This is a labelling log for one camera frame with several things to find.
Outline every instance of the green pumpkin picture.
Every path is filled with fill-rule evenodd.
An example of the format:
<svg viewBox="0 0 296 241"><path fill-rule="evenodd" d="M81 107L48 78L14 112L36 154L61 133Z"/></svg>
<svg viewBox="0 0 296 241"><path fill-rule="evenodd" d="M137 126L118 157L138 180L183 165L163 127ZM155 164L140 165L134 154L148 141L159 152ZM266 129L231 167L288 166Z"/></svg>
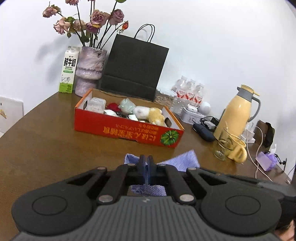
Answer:
<svg viewBox="0 0 296 241"><path fill-rule="evenodd" d="M160 141L162 144L169 146L176 143L178 138L179 133L177 131L168 131L161 136Z"/></svg>

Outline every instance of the yellow thermos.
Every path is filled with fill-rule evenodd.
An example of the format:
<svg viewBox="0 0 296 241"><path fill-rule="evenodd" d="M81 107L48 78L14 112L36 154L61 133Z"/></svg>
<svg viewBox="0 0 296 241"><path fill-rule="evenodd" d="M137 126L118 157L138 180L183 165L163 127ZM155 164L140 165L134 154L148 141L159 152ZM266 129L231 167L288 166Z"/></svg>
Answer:
<svg viewBox="0 0 296 241"><path fill-rule="evenodd" d="M259 94L246 85L237 87L237 90L237 95L227 105L214 132L214 137L216 139L219 139L220 134L226 125L225 122L227 123L227 127L231 134L239 137L243 133L247 122L253 120L260 110L261 101L253 96L253 94L260 96ZM252 100L257 101L259 106L255 115L250 117Z"/></svg>

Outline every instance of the blue cloth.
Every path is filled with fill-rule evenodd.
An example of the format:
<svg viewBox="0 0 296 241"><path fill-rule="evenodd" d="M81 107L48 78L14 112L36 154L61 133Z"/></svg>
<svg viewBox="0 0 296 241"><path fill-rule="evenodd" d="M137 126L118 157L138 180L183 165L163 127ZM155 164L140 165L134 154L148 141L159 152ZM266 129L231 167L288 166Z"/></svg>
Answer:
<svg viewBox="0 0 296 241"><path fill-rule="evenodd" d="M132 154L126 154L124 158L124 164L128 164L128 163L136 164L139 162L139 159L140 158L138 156L135 156ZM167 161L163 161L161 163L175 166L178 171L182 171L182 172L185 172L188 167L197 167L197 168L200 167L197 157L195 155L195 152L193 150L187 151L177 157L174 157ZM146 178L146 184L132 185L131 190L132 192L142 196L166 196L165 188L163 186L148 185L147 178Z"/></svg>

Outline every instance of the brown tabletop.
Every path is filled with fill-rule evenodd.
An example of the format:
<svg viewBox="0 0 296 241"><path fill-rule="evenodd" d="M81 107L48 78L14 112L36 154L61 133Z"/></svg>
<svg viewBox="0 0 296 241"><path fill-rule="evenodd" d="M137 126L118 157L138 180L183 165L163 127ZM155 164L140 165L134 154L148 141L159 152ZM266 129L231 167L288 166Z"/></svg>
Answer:
<svg viewBox="0 0 296 241"><path fill-rule="evenodd" d="M74 107L79 99L74 94L56 93L0 138L1 241L18 233L10 210L20 195L97 166L113 170L123 164L126 153L153 155L158 163L194 149L203 168L254 177L255 167L249 160L244 164L218 160L212 154L213 143L203 141L189 124L182 123L185 133L176 149L76 132ZM279 167L268 175L281 184L287 179ZM258 178L266 179L261 173Z"/></svg>

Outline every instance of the vase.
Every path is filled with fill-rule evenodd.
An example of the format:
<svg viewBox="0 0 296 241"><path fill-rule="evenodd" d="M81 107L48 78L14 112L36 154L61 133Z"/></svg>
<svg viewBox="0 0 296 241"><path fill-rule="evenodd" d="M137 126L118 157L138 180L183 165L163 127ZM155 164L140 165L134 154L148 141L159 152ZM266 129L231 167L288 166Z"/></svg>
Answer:
<svg viewBox="0 0 296 241"><path fill-rule="evenodd" d="M102 77L107 51L83 46L76 67L75 94L83 96Z"/></svg>

